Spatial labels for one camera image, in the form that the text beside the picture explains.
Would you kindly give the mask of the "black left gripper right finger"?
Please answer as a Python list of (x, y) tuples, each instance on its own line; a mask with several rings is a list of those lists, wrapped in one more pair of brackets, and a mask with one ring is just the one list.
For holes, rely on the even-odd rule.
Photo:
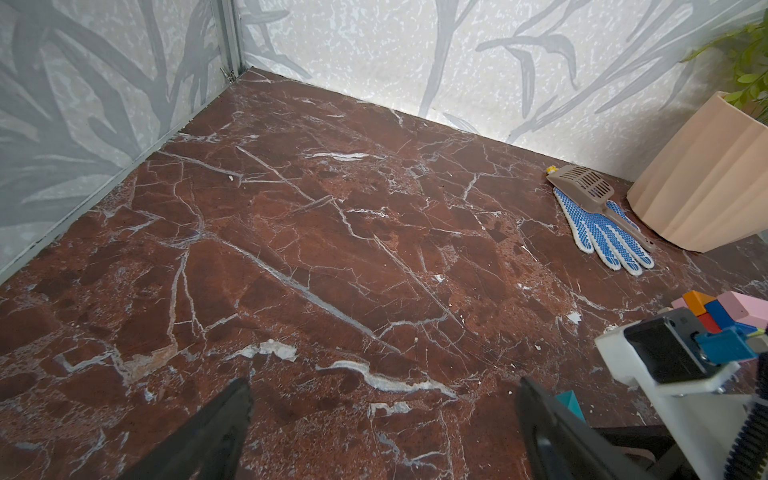
[(597, 431), (524, 377), (516, 413), (534, 479), (650, 479)]

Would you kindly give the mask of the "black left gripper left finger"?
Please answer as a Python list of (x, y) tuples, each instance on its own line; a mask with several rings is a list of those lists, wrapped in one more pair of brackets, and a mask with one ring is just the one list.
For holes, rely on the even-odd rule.
[(248, 381), (232, 381), (120, 477), (233, 479), (248, 435), (252, 408)]

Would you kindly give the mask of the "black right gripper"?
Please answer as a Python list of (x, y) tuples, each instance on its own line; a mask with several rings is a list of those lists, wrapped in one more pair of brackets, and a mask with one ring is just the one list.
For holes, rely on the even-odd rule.
[(604, 427), (595, 431), (655, 479), (699, 478), (663, 425)]

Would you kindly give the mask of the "teal triangle wood block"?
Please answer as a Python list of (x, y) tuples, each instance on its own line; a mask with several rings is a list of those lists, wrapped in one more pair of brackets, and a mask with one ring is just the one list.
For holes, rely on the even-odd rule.
[(555, 398), (567, 408), (568, 411), (570, 411), (573, 415), (575, 415), (577, 418), (582, 420), (583, 422), (586, 421), (584, 414), (582, 412), (582, 409), (580, 407), (580, 404), (578, 402), (578, 399), (576, 397), (576, 394), (573, 390), (563, 392), (560, 394), (557, 394)]

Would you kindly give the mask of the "red wood block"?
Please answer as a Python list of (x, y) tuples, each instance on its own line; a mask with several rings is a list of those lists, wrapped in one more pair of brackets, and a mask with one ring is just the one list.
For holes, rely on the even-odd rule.
[(705, 312), (699, 315), (698, 319), (708, 333), (717, 334), (722, 331), (722, 328), (718, 325), (710, 313)]

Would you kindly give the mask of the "blue letter cube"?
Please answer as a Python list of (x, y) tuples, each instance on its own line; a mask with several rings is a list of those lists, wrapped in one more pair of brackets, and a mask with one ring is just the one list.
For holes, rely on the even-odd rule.
[(712, 300), (706, 303), (704, 308), (721, 330), (733, 328), (745, 336), (749, 336), (758, 331), (754, 326), (736, 322), (718, 300)]

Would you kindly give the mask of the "orange wood block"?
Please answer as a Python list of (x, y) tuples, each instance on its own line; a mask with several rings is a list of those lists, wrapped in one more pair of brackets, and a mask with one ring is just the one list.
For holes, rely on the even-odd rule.
[(683, 295), (683, 300), (694, 315), (700, 316), (707, 312), (706, 305), (716, 300), (715, 297), (699, 292), (689, 291)]

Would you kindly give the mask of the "pink block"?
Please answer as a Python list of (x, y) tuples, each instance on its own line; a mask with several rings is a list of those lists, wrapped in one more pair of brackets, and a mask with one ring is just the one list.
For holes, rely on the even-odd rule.
[(726, 313), (737, 323), (766, 330), (768, 325), (768, 301), (753, 296), (728, 291), (717, 297)]
[(687, 308), (688, 304), (686, 303), (686, 301), (682, 297), (680, 297), (680, 298), (677, 298), (676, 300), (672, 301), (671, 307), (673, 309)]

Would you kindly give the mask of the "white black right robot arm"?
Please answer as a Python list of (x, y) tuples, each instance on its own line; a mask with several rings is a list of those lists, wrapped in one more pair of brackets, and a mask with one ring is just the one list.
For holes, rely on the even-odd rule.
[(597, 432), (653, 479), (724, 479), (732, 447), (753, 407), (746, 394), (648, 396), (661, 425)]

